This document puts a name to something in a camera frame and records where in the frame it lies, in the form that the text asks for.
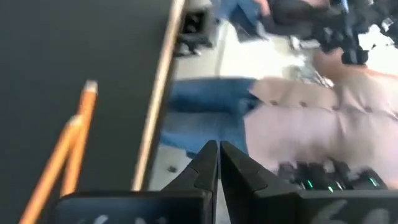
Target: pencil tip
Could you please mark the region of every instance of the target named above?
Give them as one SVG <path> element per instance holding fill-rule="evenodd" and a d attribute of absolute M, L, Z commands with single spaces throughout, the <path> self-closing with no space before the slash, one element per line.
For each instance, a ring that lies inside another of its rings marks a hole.
<path fill-rule="evenodd" d="M 83 120 L 82 115 L 73 115 L 69 121 L 68 125 L 79 125 L 81 121 Z"/>
<path fill-rule="evenodd" d="M 98 91 L 97 82 L 94 81 L 94 80 L 87 80 L 84 90 L 85 91 L 90 91 L 90 92 L 93 92 L 93 93 L 97 93 L 97 91 Z"/>

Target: shirt button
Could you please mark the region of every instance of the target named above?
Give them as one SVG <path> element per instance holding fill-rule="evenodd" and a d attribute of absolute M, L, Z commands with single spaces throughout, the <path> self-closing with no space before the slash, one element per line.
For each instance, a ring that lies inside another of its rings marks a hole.
<path fill-rule="evenodd" d="M 306 102 L 300 102 L 300 106 L 302 106 L 302 107 L 307 107 L 308 105 L 307 105 L 307 103 Z"/>
<path fill-rule="evenodd" d="M 373 112 L 373 109 L 370 106 L 365 106 L 364 109 L 368 113 L 372 113 Z"/>

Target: person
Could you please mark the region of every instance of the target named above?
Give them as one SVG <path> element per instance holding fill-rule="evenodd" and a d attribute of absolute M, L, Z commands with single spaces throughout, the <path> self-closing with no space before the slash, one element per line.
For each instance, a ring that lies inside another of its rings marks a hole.
<path fill-rule="evenodd" d="M 373 168 L 398 188 L 398 79 L 341 62 L 342 50 L 315 53 L 333 88 L 279 78 L 177 81 L 161 143 L 197 153 L 229 141 L 266 169 L 334 158 Z"/>

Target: button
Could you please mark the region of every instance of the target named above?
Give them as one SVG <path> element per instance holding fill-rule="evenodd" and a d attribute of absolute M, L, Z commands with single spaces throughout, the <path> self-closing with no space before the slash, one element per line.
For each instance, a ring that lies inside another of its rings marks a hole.
<path fill-rule="evenodd" d="M 174 167 L 174 166 L 169 166 L 168 168 L 167 168 L 167 171 L 169 171 L 170 173 L 176 173 L 177 172 L 177 168 L 176 167 Z"/>
<path fill-rule="evenodd" d="M 373 112 L 373 109 L 370 106 L 365 106 L 364 109 L 368 113 L 372 113 Z"/>
<path fill-rule="evenodd" d="M 307 107 L 308 105 L 307 105 L 307 103 L 306 102 L 300 102 L 300 106 L 302 106 L 302 107 Z"/>

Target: green light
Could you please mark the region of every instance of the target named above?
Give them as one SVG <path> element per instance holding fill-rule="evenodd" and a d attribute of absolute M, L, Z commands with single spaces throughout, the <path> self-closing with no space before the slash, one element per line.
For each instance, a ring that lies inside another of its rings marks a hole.
<path fill-rule="evenodd" d="M 369 178 L 369 180 L 372 182 L 373 186 L 379 186 L 379 183 L 377 183 L 373 178 Z"/>
<path fill-rule="evenodd" d="M 311 188 L 313 188 L 311 181 L 307 180 L 307 183 L 310 185 Z"/>

